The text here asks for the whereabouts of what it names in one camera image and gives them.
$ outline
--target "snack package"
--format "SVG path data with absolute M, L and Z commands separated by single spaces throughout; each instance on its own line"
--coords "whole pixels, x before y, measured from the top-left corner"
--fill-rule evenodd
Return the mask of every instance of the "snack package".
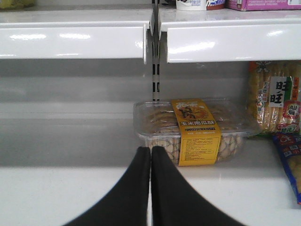
M 22 0 L 24 7 L 31 7 L 36 4 L 36 0 Z
M 277 133 L 273 141 L 297 202 L 301 204 L 301 136 Z
M 204 99 L 204 102 L 222 132 L 216 161 L 236 155 L 243 149 L 246 137 L 261 131 L 255 119 L 230 100 Z M 172 162 L 179 164 L 181 133 L 171 101 L 136 103 L 134 129 L 147 147 L 164 147 Z
M 22 0 L 0 0 L 0 10 L 21 9 L 23 7 Z
M 247 110 L 261 135 L 300 132 L 301 62 L 250 62 Z

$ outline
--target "white shelf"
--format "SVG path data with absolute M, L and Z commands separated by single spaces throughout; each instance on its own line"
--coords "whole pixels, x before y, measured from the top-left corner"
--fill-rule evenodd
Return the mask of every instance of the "white shelf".
M 142 144 L 132 123 L 2 119 L 0 222 L 60 226 L 86 211 L 115 185 Z M 248 140 L 229 161 L 178 169 L 213 205 L 248 226 L 301 221 L 271 141 Z
M 301 10 L 189 12 L 162 6 L 162 32 L 168 63 L 301 59 Z
M 132 119 L 0 121 L 1 225 L 61 226 L 120 179 L 139 146 Z
M 248 226 L 299 225 L 301 205 L 269 140 L 248 140 L 227 162 L 178 168 L 209 202 Z
M 151 4 L 43 6 L 0 14 L 0 58 L 143 58 Z

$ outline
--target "white cup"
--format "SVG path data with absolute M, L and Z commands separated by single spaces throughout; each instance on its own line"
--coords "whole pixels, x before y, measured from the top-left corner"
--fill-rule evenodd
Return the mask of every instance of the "white cup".
M 176 0 L 177 10 L 202 11 L 206 10 L 206 0 Z

